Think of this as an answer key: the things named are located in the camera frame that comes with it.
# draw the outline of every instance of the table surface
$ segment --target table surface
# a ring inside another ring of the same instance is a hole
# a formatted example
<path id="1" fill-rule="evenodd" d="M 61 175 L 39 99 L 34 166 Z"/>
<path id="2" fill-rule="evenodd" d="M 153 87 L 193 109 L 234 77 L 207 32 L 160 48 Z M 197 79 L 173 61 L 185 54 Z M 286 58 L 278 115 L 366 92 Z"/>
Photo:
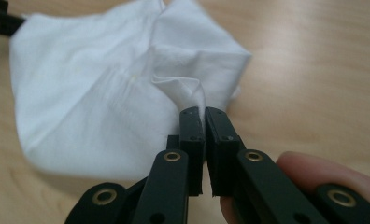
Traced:
<path id="1" fill-rule="evenodd" d="M 16 0 L 9 12 L 78 16 L 114 0 Z M 253 58 L 228 114 L 248 148 L 300 151 L 370 175 L 370 0 L 201 0 Z M 21 153 L 0 36 L 0 224 L 64 223 L 99 180 L 41 174 Z M 219 199 L 191 198 L 189 223 L 225 223 Z"/>

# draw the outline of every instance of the white cloth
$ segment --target white cloth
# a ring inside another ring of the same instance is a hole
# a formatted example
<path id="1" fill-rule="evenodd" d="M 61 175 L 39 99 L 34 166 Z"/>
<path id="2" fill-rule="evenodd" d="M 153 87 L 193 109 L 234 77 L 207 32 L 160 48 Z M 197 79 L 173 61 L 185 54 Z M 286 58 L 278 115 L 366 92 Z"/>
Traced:
<path id="1" fill-rule="evenodd" d="M 33 14 L 10 40 L 23 152 L 46 172 L 138 180 L 180 110 L 225 109 L 249 56 L 192 0 Z"/>

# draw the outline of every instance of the black robotic claw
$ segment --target black robotic claw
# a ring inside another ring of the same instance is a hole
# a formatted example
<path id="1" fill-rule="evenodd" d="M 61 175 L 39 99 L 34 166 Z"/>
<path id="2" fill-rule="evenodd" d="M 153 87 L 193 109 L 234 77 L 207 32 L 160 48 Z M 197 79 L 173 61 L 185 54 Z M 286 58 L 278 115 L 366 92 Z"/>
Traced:
<path id="1" fill-rule="evenodd" d="M 223 111 L 181 111 L 179 135 L 169 135 L 147 178 L 129 189 L 112 183 L 89 189 L 65 224 L 187 223 L 188 196 L 202 193 L 206 158 L 213 194 L 231 196 L 239 223 L 370 224 L 370 203 L 351 189 L 323 185 L 309 200 L 263 152 L 246 149 Z"/>
<path id="2" fill-rule="evenodd" d="M 0 0 L 0 35 L 12 36 L 24 23 L 24 19 L 7 14 L 8 2 Z"/>

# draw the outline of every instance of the wooden table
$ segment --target wooden table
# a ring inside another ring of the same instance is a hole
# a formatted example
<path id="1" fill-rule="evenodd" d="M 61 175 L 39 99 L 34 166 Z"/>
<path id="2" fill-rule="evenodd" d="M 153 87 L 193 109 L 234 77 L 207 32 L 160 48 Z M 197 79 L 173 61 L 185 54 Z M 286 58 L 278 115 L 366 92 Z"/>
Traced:
<path id="1" fill-rule="evenodd" d="M 16 0 L 9 12 L 77 16 L 120 1 Z M 202 0 L 253 59 L 228 108 L 249 148 L 274 160 L 284 151 L 317 155 L 370 175 L 370 0 Z M 99 181 L 41 174 L 21 153 L 0 36 L 0 224 L 64 223 Z M 225 223 L 219 199 L 191 198 L 189 223 Z"/>

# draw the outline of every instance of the crumpled fabric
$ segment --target crumpled fabric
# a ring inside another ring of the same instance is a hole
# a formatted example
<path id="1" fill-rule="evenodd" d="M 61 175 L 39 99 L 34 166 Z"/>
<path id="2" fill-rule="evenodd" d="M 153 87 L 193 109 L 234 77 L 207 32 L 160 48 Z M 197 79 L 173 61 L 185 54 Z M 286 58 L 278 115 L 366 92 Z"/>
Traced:
<path id="1" fill-rule="evenodd" d="M 179 111 L 225 110 L 249 58 L 192 0 L 32 14 L 10 39 L 23 153 L 49 173 L 143 178 L 178 134 Z"/>

